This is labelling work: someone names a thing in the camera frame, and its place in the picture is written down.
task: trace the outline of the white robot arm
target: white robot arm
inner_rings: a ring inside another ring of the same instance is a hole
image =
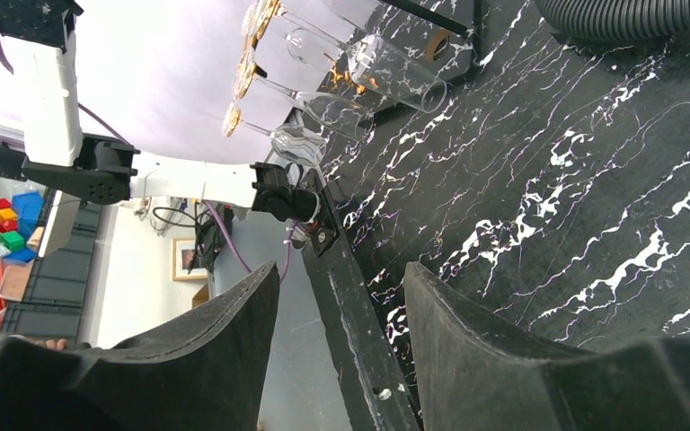
[[[19,40],[11,60],[23,90],[25,177],[102,205],[174,196],[270,212],[279,221],[316,223],[320,190],[290,185],[279,166],[162,157],[119,139],[84,134],[74,32],[82,12],[72,0],[0,0],[0,33]]]

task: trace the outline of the black marble surface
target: black marble surface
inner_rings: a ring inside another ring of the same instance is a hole
[[[470,7],[424,4],[457,19]],[[431,27],[382,18],[376,32],[418,57]],[[415,260],[570,346],[690,336],[690,32],[564,46],[523,0],[489,2],[482,23],[476,76],[438,111],[381,121],[365,143],[331,136],[322,165],[407,382],[401,280]],[[471,51],[453,41],[432,67],[461,70],[453,58]]]

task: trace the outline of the black cable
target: black cable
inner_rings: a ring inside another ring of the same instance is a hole
[[[175,222],[172,221],[172,220],[167,220],[167,219],[164,219],[164,218],[160,217],[160,216],[157,214],[157,211],[158,211],[158,210],[162,210],[162,211],[173,211],[174,213],[178,213],[178,214],[181,214],[182,216],[188,217],[188,218],[191,219],[191,221],[194,222],[194,223],[193,223],[193,224],[180,224],[180,223],[175,223]],[[154,207],[154,208],[152,208],[152,216],[153,216],[154,218],[156,218],[157,220],[160,220],[161,222],[163,222],[163,223],[165,223],[165,224],[169,224],[169,225],[171,225],[171,226],[186,227],[186,228],[188,228],[188,229],[190,229],[190,228],[196,228],[196,227],[197,227],[197,218],[195,218],[193,215],[187,213],[186,211],[181,211],[181,210],[178,209],[178,208],[171,208],[171,207]]]
[[[217,230],[215,220],[207,209],[197,214],[197,208],[195,206],[193,214],[197,221],[194,225],[195,256],[202,265],[204,265],[205,269],[209,272],[213,272],[215,257],[222,249],[221,234]],[[192,261],[190,270],[194,268],[196,263],[196,259]]]
[[[70,199],[70,200],[66,200],[65,202],[59,202],[58,204],[52,203],[51,207],[52,208],[61,207],[63,205],[67,205],[67,204],[74,204],[75,202],[80,202],[81,204],[83,204],[85,202],[85,199]]]

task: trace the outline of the wine glass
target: wine glass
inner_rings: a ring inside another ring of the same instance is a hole
[[[319,124],[345,137],[360,141],[366,139],[374,129],[373,112],[354,101],[327,92],[298,92],[257,75],[254,53],[254,49],[246,49],[236,69],[236,99],[242,99],[253,82],[259,82],[284,94],[295,107],[310,115]]]
[[[311,42],[314,42],[314,40],[308,40],[308,41],[302,41],[298,40],[296,36],[293,33],[288,33],[285,38],[287,39],[288,44],[297,44],[297,45],[304,45],[301,46],[301,48],[307,49],[309,51],[318,53],[319,55],[311,55],[311,56],[302,56],[302,57],[296,57],[296,52],[294,50],[288,49],[287,51],[289,54],[298,62],[303,63],[305,65],[308,65],[314,69],[317,69],[321,72],[324,73],[330,73],[332,74],[332,82],[331,85],[327,87],[329,90],[336,90],[338,84],[340,81],[343,81],[345,84],[354,87],[356,89],[356,94],[363,94],[366,92],[367,87],[356,84],[353,82],[352,79],[350,79],[350,71],[345,71],[343,73],[340,73],[337,70],[337,57],[340,56],[340,53],[337,52],[337,48],[332,49],[331,45],[324,43],[318,43],[315,44],[315,46],[311,46]]]
[[[222,130],[224,136],[231,136],[240,124],[268,136],[274,151],[290,162],[315,168],[323,159],[322,150],[326,145],[326,139],[307,128],[294,124],[282,124],[273,130],[268,130],[248,123],[242,120],[242,111],[235,102],[232,102],[224,117]]]
[[[379,35],[369,34],[353,44],[335,39],[324,31],[298,28],[285,38],[287,51],[297,61],[321,68],[329,44],[348,57],[349,78],[416,110],[433,112],[446,99],[446,83],[416,60]]]
[[[258,40],[265,35],[274,16],[280,16],[295,25],[313,28],[324,33],[323,30],[290,12],[282,5],[281,0],[255,0],[248,7],[242,22],[242,36],[244,37],[245,47],[255,47]]]

